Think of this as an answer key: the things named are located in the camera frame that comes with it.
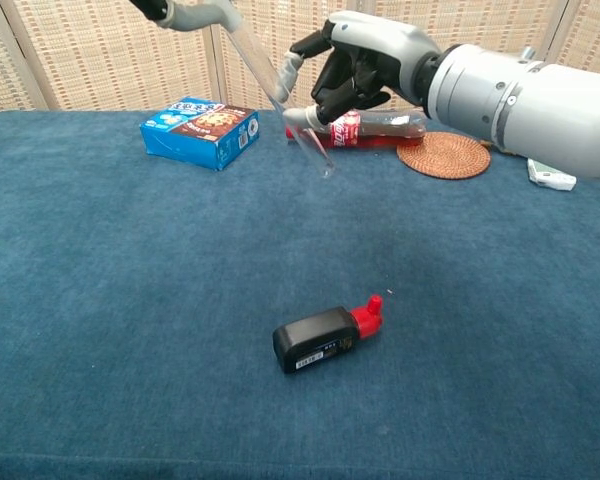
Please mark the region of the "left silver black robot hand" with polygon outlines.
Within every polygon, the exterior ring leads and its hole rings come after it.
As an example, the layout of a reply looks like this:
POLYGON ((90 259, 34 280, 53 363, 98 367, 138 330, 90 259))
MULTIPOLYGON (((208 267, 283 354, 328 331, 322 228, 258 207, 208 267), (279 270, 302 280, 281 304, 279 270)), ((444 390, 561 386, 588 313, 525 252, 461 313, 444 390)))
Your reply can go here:
POLYGON ((191 5, 163 0, 131 0, 131 3, 149 21, 163 29, 179 32, 220 25, 232 33, 243 23, 242 15, 230 1, 203 1, 191 5))

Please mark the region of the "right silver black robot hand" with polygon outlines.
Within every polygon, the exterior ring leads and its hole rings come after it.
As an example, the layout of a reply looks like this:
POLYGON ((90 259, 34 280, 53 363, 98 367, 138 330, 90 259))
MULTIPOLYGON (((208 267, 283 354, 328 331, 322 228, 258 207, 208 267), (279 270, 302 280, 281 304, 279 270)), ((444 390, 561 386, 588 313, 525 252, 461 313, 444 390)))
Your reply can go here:
POLYGON ((352 10, 328 16, 322 28, 296 41, 280 66, 276 93, 286 100, 304 61, 330 55, 311 91, 314 103, 283 113, 291 127, 318 130, 351 110, 366 110, 396 94, 425 107, 435 62, 442 56, 420 28, 352 10))

